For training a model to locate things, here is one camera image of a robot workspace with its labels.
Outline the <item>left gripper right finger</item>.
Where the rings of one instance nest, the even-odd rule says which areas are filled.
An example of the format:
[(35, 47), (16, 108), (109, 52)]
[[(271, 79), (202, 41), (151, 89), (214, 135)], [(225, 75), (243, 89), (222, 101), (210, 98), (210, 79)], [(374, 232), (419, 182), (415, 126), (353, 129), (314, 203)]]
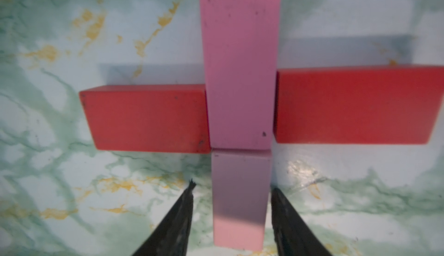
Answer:
[(279, 256), (331, 256), (282, 191), (271, 191), (274, 240)]

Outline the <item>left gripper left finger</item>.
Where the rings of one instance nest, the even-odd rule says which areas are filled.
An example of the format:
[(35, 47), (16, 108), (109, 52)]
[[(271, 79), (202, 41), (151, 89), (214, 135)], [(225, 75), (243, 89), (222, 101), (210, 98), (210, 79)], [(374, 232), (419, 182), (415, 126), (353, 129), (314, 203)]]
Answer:
[(196, 183), (188, 187), (147, 240), (133, 253), (135, 256), (185, 256), (193, 219)]

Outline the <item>pink block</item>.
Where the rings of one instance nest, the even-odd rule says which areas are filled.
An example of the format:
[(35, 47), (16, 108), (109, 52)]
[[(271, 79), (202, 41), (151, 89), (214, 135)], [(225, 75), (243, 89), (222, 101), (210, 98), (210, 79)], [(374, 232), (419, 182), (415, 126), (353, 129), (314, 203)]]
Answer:
[(271, 147), (281, 0), (200, 0), (210, 144)]
[(212, 152), (214, 244), (260, 251), (271, 186), (270, 150)]

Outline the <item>red block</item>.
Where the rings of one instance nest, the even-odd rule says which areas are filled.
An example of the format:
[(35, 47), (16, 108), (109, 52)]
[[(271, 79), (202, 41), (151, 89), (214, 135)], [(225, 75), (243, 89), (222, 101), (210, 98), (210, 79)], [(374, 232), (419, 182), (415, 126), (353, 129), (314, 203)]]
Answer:
[(98, 150), (211, 151), (204, 85), (109, 85), (79, 98)]
[(430, 139), (444, 96), (442, 66), (277, 73), (274, 133), (285, 144), (422, 145)]

